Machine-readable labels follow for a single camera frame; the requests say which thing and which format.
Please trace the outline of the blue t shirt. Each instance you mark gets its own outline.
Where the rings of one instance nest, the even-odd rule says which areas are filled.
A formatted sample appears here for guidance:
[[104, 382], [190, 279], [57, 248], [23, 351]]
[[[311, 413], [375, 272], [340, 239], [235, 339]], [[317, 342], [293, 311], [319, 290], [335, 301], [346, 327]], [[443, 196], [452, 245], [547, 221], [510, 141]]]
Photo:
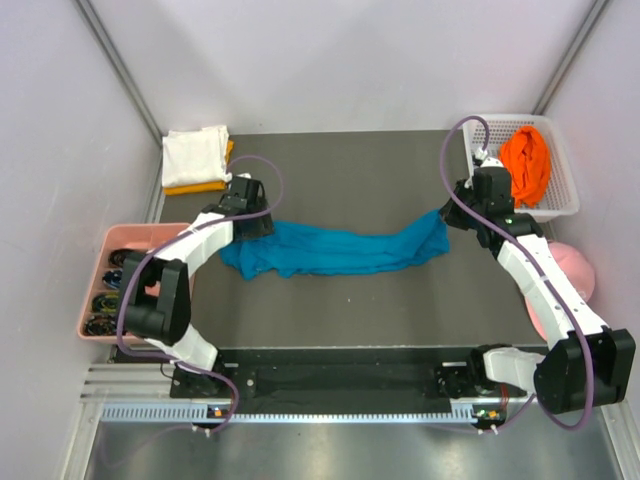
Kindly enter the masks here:
[[232, 243], [220, 258], [249, 281], [269, 271], [283, 278], [395, 272], [449, 251], [447, 227], [431, 211], [397, 233], [380, 235], [278, 221], [273, 234]]

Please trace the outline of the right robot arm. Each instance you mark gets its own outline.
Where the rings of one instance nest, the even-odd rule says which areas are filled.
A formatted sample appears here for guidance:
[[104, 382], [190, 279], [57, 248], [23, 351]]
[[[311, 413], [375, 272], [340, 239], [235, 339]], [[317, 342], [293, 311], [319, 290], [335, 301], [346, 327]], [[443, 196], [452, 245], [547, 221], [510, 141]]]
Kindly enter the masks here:
[[535, 395], [552, 414], [621, 402], [636, 343], [587, 305], [552, 256], [540, 225], [515, 211], [509, 171], [488, 159], [450, 193], [442, 220], [475, 231], [533, 309], [548, 348], [544, 355], [506, 345], [477, 348], [466, 372], [469, 388], [487, 396], [509, 384]]

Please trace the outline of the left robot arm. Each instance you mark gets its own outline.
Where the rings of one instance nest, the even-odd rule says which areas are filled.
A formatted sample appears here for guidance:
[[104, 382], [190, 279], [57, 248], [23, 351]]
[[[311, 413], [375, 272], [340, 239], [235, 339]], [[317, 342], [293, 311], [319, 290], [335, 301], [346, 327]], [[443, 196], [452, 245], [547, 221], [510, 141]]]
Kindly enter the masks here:
[[125, 258], [117, 335], [127, 332], [169, 357], [173, 397], [232, 394], [219, 350], [191, 323], [191, 278], [225, 247], [274, 230], [263, 183], [243, 174], [176, 236]]

